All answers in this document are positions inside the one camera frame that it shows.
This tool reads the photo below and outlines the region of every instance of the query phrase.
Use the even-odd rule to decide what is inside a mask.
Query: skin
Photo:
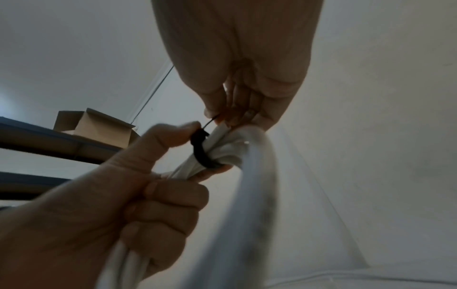
[[[152,4],[167,52],[207,117],[265,130],[279,121],[305,79],[322,0]]]
[[[119,238],[151,258],[148,276],[170,267],[208,203],[196,181],[217,171],[185,181],[151,169],[199,127],[156,125],[97,169],[0,212],[0,288],[93,288]]]

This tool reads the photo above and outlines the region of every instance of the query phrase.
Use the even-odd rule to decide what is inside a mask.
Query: white trim
[[[154,79],[151,81],[151,84],[149,84],[143,96],[137,101],[136,105],[134,106],[134,109],[132,109],[132,112],[129,114],[129,117],[127,118],[128,123],[132,123],[135,120],[136,116],[139,115],[143,107],[149,101],[151,95],[160,85],[162,80],[167,76],[168,72],[172,67],[173,63],[171,63],[170,59],[167,59],[167,61],[162,65],[162,68],[160,68],[156,77],[154,77]]]

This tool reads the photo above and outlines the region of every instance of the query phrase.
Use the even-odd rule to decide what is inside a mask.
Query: brown box
[[[61,110],[54,124],[56,131],[96,140],[123,149],[139,137],[132,130],[134,127],[134,125],[93,109],[86,109],[86,111]]]

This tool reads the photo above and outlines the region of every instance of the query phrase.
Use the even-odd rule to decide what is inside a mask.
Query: black strap
[[[207,169],[217,169],[222,167],[222,164],[213,161],[208,157],[203,149],[203,141],[209,135],[204,129],[199,129],[190,137],[190,144],[194,147],[194,156],[197,161]]]

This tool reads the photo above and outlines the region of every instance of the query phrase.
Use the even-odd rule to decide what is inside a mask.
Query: white cable
[[[261,288],[276,214],[273,148],[259,128],[246,126],[230,132],[222,124],[203,142],[203,149],[211,159],[239,167],[243,176],[228,216],[184,288]],[[191,155],[170,178],[188,179],[204,169]],[[95,288],[135,289],[148,263],[148,258],[118,241]]]

